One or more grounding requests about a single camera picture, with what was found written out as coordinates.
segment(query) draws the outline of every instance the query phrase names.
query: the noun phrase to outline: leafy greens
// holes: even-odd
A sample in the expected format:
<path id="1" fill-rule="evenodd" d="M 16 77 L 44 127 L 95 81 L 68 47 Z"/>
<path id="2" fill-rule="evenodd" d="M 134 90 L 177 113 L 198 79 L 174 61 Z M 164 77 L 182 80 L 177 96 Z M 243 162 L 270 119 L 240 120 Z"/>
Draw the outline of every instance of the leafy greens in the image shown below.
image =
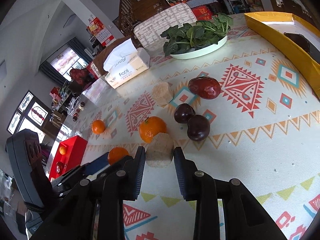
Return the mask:
<path id="1" fill-rule="evenodd" d="M 224 13 L 218 13 L 217 17 L 210 21 L 196 21 L 196 25 L 184 23 L 169 27 L 160 36 L 167 38 L 163 46 L 165 56 L 170 54 L 183 54 L 191 48 L 202 49 L 212 44 L 218 44 L 233 25 L 233 19 Z"/>

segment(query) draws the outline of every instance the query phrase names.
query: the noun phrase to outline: orange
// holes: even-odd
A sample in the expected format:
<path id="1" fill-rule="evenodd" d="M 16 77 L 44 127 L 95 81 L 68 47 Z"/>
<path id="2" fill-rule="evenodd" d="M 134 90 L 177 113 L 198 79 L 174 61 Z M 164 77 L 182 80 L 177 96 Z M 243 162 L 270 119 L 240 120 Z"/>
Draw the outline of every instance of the orange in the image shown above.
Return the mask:
<path id="1" fill-rule="evenodd" d="M 114 147 L 108 154 L 108 162 L 110 165 L 118 162 L 124 156 L 129 155 L 129 152 L 122 147 Z"/>
<path id="2" fill-rule="evenodd" d="M 61 155 L 65 155 L 67 153 L 67 148 L 65 146 L 60 146 L 59 152 Z"/>
<path id="3" fill-rule="evenodd" d="M 101 120 L 95 120 L 92 123 L 91 128 L 92 128 L 92 132 L 95 134 L 101 134 L 106 129 L 104 122 Z"/>
<path id="4" fill-rule="evenodd" d="M 146 143 L 150 143 L 152 138 L 160 132 L 167 133 L 167 125 L 157 116 L 148 117 L 139 126 L 140 137 Z"/>

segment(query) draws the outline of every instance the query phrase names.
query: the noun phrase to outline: white plate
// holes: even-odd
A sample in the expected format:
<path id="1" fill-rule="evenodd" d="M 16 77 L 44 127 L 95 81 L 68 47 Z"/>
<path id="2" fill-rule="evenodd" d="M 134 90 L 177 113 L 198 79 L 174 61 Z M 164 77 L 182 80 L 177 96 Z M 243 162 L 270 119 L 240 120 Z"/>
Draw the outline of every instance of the white plate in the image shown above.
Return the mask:
<path id="1" fill-rule="evenodd" d="M 183 53 L 183 54 L 171 54 L 170 56 L 176 59 L 189 59 L 189 58 L 201 57 L 203 55 L 207 55 L 221 48 L 226 43 L 227 39 L 228 39 L 228 35 L 226 35 L 222 40 L 218 41 L 218 44 L 212 44 L 203 49 L 198 49 L 198 50 Z"/>

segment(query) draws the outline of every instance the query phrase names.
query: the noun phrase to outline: red date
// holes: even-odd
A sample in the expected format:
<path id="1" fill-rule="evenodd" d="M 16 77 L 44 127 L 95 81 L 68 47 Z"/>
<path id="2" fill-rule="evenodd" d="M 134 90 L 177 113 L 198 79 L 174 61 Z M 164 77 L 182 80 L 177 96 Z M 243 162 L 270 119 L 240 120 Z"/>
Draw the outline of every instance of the red date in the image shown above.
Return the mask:
<path id="1" fill-rule="evenodd" d="M 220 84 L 212 77 L 196 77 L 189 81 L 191 93 L 204 99 L 215 99 L 221 91 Z"/>

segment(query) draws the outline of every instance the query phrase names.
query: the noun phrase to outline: chair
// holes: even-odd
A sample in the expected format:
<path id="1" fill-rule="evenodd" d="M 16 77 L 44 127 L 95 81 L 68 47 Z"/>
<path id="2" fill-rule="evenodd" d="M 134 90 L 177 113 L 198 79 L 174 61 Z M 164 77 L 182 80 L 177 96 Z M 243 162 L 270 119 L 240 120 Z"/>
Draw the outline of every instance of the chair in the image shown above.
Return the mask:
<path id="1" fill-rule="evenodd" d="M 167 41 L 166 38 L 160 37 L 163 31 L 170 26 L 181 26 L 183 23 L 194 23 L 196 21 L 197 19 L 189 6 L 180 3 L 137 25 L 134 28 L 134 34 L 146 51 L 156 51 Z"/>

